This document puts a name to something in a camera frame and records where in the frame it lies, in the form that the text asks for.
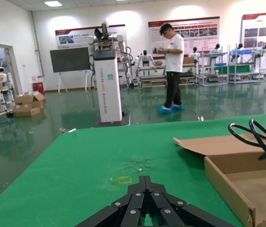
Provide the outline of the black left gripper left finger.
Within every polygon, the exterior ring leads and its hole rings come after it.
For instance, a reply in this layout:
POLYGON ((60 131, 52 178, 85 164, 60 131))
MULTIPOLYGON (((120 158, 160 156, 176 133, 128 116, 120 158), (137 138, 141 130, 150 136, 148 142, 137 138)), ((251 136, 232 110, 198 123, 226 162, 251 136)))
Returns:
POLYGON ((126 213, 140 215, 146 191, 146 177, 140 176, 139 183, 128 186, 128 193, 104 207, 83 222, 78 227, 119 227, 126 213))

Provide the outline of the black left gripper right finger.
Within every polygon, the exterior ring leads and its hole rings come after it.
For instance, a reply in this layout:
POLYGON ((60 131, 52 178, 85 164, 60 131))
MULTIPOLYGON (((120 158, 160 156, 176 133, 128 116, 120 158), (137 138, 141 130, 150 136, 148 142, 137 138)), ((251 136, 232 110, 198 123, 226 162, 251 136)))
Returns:
POLYGON ((168 227, 228 227, 230 223, 166 191, 162 184, 145 177, 150 215, 154 225, 168 227))

